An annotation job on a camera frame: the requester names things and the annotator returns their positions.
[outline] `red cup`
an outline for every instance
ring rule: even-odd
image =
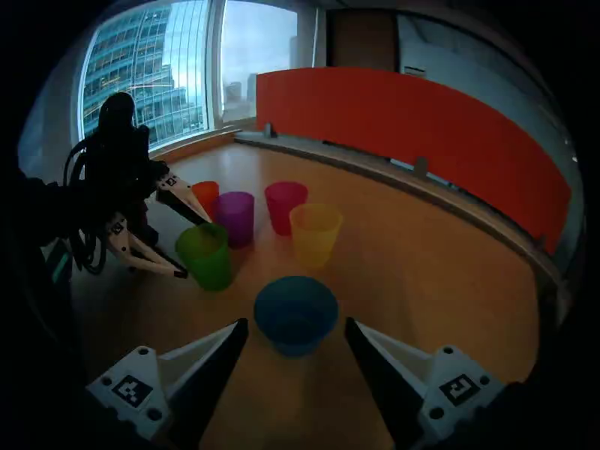
[[[307,187],[294,181],[279,181],[265,189],[265,198],[273,230],[280,236],[291,235],[290,211],[306,203]]]
[[[215,200],[219,197],[219,185],[216,181],[202,181],[192,186],[193,195],[206,211],[206,214],[215,220]]]

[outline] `green cup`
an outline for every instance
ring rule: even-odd
[[[186,229],[175,243],[175,251],[189,273],[205,290],[223,290],[231,284],[227,231],[214,223]]]

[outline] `yellow cup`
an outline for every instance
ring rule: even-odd
[[[305,203],[289,213],[295,258],[309,269],[323,267],[332,254],[344,217],[331,205]]]

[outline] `pink cup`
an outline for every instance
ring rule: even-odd
[[[307,187],[294,181],[279,181],[265,189],[265,198],[273,230],[281,236],[291,235],[290,211],[306,203]]]
[[[241,248],[254,237],[254,196],[248,192],[227,192],[214,201],[215,221],[227,230],[229,246]]]

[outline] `blue cup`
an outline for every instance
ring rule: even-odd
[[[310,277],[285,277],[265,286],[254,303],[258,328],[284,356],[312,353],[338,321],[338,303]]]

